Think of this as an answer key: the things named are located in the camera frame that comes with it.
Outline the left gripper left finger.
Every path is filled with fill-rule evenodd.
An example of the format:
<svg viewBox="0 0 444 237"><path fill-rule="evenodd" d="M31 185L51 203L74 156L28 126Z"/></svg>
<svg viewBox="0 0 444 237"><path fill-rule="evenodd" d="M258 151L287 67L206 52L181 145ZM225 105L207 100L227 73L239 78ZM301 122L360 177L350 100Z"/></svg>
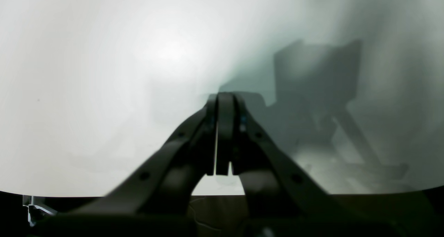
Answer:
<svg viewBox="0 0 444 237"><path fill-rule="evenodd" d="M38 237L195 237L190 196L214 174L217 96L109 194L35 225Z"/></svg>

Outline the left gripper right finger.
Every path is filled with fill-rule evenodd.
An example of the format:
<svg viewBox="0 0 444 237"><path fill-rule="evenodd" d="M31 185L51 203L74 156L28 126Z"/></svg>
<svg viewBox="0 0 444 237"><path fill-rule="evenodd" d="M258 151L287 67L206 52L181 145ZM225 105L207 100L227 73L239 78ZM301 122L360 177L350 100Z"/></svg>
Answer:
<svg viewBox="0 0 444 237"><path fill-rule="evenodd" d="M236 93L217 94L216 174L239 176L246 237L406 237L398 223L350 211L282 153Z"/></svg>

